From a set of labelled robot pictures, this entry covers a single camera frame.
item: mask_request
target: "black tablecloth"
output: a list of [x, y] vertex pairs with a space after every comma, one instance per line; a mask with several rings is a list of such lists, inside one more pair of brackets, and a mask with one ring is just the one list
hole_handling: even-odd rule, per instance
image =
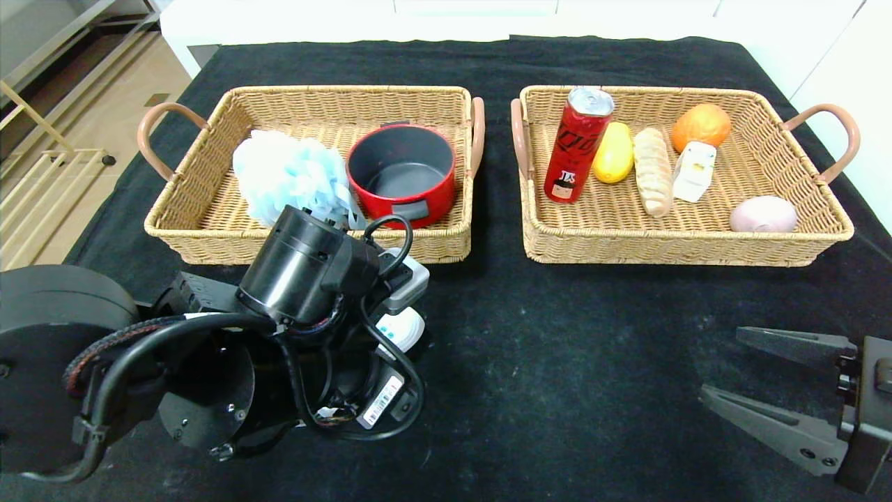
[[[271, 453], [213, 463], [158, 421], [114, 445], [74, 487], [5, 475], [7, 500], [889, 500], [888, 469], [867, 498], [813, 478], [708, 412], [701, 383], [835, 422], [832, 373], [743, 347], [756, 325], [859, 339], [892, 336], [892, 243], [841, 177], [855, 237], [797, 269], [542, 265], [524, 256], [508, 103], [531, 84], [744, 88], [784, 119], [794, 109], [745, 49], [670, 42], [512, 38], [486, 44], [363, 42], [223, 47], [182, 95], [210, 114], [228, 89], [271, 84], [460, 85], [486, 102], [473, 251], [431, 267], [418, 304], [434, 333], [420, 363], [420, 421], [375, 444], [295, 431]], [[153, 135], [176, 165], [194, 126]], [[796, 131], [819, 168], [832, 159]], [[162, 182], [141, 156], [69, 256], [151, 301], [177, 270], [237, 282], [243, 267], [186, 266], [143, 219]]]

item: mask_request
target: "bread loaf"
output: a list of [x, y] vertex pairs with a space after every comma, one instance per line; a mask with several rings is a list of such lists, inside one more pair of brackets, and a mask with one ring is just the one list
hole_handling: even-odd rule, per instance
[[644, 211], [655, 218], [672, 210], [673, 168], [663, 134], [648, 127], [635, 135], [635, 183]]

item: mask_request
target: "basket handle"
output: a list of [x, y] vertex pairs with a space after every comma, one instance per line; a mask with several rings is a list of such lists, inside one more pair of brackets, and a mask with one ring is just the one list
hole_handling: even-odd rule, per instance
[[139, 145], [139, 151], [143, 153], [143, 157], [145, 157], [145, 160], [149, 165], [151, 165], [162, 178], [170, 181], [170, 177], [173, 176], [173, 171], [167, 164], [158, 158], [158, 155], [152, 150], [152, 145], [149, 144], [149, 132], [152, 131], [155, 123], [166, 112], [182, 113], [187, 119], [201, 129], [210, 129], [211, 126], [206, 120], [199, 116], [198, 113], [193, 112], [180, 103], [161, 103], [149, 108], [149, 111], [145, 113], [145, 117], [143, 117], [139, 122], [139, 126], [136, 128], [136, 144]]
[[474, 132], [471, 137], [471, 169], [467, 176], [471, 179], [477, 175], [480, 162], [483, 160], [483, 137], [486, 132], [486, 117], [483, 112], [483, 98], [475, 97], [471, 100], [471, 113], [474, 115]]
[[785, 130], [793, 130], [818, 112], [833, 113], [836, 118], [842, 122], [842, 127], [845, 128], [846, 134], [848, 135], [848, 147], [846, 148], [846, 152], [836, 161], [836, 163], [818, 175], [818, 180], [830, 183], [839, 176], [848, 163], [852, 162], [852, 159], [855, 158], [855, 154], [858, 153], [858, 148], [861, 147], [861, 131], [858, 129], [858, 124], [855, 123], [855, 119], [852, 118], [852, 115], [850, 115], [849, 112], [843, 110], [839, 106], [831, 105], [829, 103], [812, 106], [808, 110], [805, 110], [799, 115], [784, 122], [783, 128]]
[[511, 100], [511, 133], [514, 135], [514, 154], [517, 156], [517, 169], [524, 180], [531, 180], [530, 156], [526, 145], [526, 132], [524, 131], [524, 112], [520, 105], [520, 99]]

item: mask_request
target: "can lid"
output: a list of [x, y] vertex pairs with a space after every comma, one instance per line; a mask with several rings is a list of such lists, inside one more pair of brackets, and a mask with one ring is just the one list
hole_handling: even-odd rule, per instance
[[613, 97], [599, 88], [582, 86], [570, 91], [567, 101], [573, 109], [584, 115], [606, 117], [614, 110]]

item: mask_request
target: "orange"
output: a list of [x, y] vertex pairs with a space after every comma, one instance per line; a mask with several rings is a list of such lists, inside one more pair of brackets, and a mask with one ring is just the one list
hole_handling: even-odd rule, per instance
[[703, 103], [688, 110], [672, 127], [672, 146], [681, 153], [690, 141], [715, 146], [731, 133], [731, 117], [718, 105]]

